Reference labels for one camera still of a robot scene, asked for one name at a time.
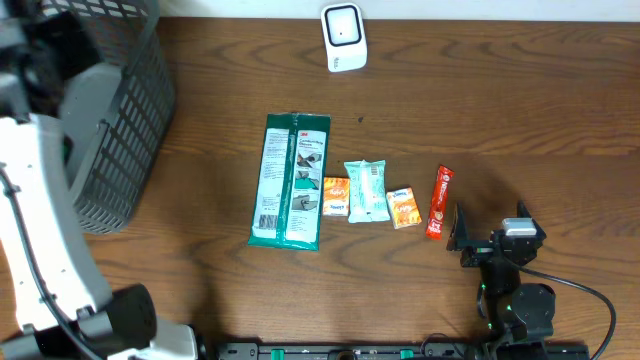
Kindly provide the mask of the red snack bar wrapper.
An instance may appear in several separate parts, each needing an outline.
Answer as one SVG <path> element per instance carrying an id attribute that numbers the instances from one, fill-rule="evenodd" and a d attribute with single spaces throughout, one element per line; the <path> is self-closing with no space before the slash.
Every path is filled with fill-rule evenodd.
<path id="1" fill-rule="evenodd" d="M 444 165 L 440 165 L 431 198 L 427 228 L 425 231 L 429 239 L 440 240 L 444 217 L 446 212 L 446 202 L 448 199 L 449 184 L 455 172 Z"/>

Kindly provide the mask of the orange tissue pack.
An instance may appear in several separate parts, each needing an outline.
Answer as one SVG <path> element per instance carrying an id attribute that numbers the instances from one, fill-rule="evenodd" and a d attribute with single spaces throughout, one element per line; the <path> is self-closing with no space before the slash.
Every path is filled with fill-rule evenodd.
<path id="1" fill-rule="evenodd" d="M 323 216 L 347 216 L 350 205 L 350 180 L 326 177 L 323 184 Z"/>
<path id="2" fill-rule="evenodd" d="M 387 192 L 386 199 L 395 229 L 419 225 L 422 222 L 411 187 Z"/>

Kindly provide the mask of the mint green wipes packet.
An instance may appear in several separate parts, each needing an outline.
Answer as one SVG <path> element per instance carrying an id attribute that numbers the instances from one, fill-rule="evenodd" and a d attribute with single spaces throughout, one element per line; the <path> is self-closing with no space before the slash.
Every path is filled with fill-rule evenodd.
<path id="1" fill-rule="evenodd" d="M 349 223 L 390 220 L 385 197 L 385 166 L 385 160 L 344 163 L 350 181 Z"/>

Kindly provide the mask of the green 3M gloves package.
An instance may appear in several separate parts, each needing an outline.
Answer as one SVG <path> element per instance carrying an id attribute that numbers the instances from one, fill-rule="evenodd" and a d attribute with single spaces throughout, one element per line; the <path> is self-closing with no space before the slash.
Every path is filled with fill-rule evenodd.
<path id="1" fill-rule="evenodd" d="M 248 244 L 317 251 L 331 117 L 267 116 Z"/>

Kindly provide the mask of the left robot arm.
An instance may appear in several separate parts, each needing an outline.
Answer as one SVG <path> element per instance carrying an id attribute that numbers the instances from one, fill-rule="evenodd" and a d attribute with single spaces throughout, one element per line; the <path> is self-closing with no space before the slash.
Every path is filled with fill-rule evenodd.
<path id="1" fill-rule="evenodd" d="M 203 359 L 141 284 L 113 290 L 87 234 L 131 220 L 175 109 L 154 0 L 1 4 L 1 243 L 19 331 L 7 359 Z"/>

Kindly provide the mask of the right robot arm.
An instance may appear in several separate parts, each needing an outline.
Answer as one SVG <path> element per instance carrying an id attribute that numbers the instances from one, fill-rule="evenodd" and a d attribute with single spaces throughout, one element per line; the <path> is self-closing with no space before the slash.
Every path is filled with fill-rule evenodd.
<path id="1" fill-rule="evenodd" d="M 546 359 L 543 341 L 553 334 L 556 295 L 540 283 L 523 283 L 524 265 L 537 257 L 546 233 L 523 202 L 517 215 L 502 221 L 486 240 L 470 237 L 461 206 L 455 207 L 447 249 L 461 254 L 460 265 L 478 268 L 476 306 L 488 321 L 486 338 L 469 345 L 465 359 Z"/>

